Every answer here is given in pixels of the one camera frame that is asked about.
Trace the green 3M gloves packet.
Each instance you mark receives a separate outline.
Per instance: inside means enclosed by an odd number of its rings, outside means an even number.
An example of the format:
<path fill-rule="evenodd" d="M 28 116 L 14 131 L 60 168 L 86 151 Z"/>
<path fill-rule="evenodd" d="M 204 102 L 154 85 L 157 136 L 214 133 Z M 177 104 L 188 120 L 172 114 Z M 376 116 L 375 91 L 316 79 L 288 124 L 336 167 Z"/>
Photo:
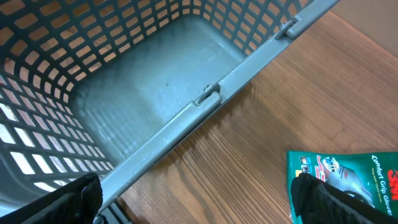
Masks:
<path fill-rule="evenodd" d="M 397 218 L 397 153 L 319 154 L 305 151 L 287 152 L 287 190 L 293 223 L 290 186 L 301 173 L 347 193 L 348 195 Z"/>

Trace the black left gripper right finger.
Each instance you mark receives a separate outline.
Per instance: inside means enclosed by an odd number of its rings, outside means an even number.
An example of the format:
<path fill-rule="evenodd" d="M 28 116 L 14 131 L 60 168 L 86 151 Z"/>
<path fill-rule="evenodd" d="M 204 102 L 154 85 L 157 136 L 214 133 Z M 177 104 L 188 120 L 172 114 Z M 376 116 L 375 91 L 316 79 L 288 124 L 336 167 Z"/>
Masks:
<path fill-rule="evenodd" d="M 307 173 L 293 178 L 290 195 L 294 216 L 302 223 L 397 224 L 397 218 Z"/>

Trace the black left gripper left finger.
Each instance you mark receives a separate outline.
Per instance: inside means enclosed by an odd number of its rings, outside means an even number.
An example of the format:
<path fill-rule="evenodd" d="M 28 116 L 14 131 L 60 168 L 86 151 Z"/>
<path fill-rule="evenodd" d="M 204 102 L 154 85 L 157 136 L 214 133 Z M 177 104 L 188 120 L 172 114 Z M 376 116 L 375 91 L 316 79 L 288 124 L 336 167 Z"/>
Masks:
<path fill-rule="evenodd" d="M 1 223 L 93 223 L 103 204 L 103 190 L 94 172 L 1 217 Z"/>

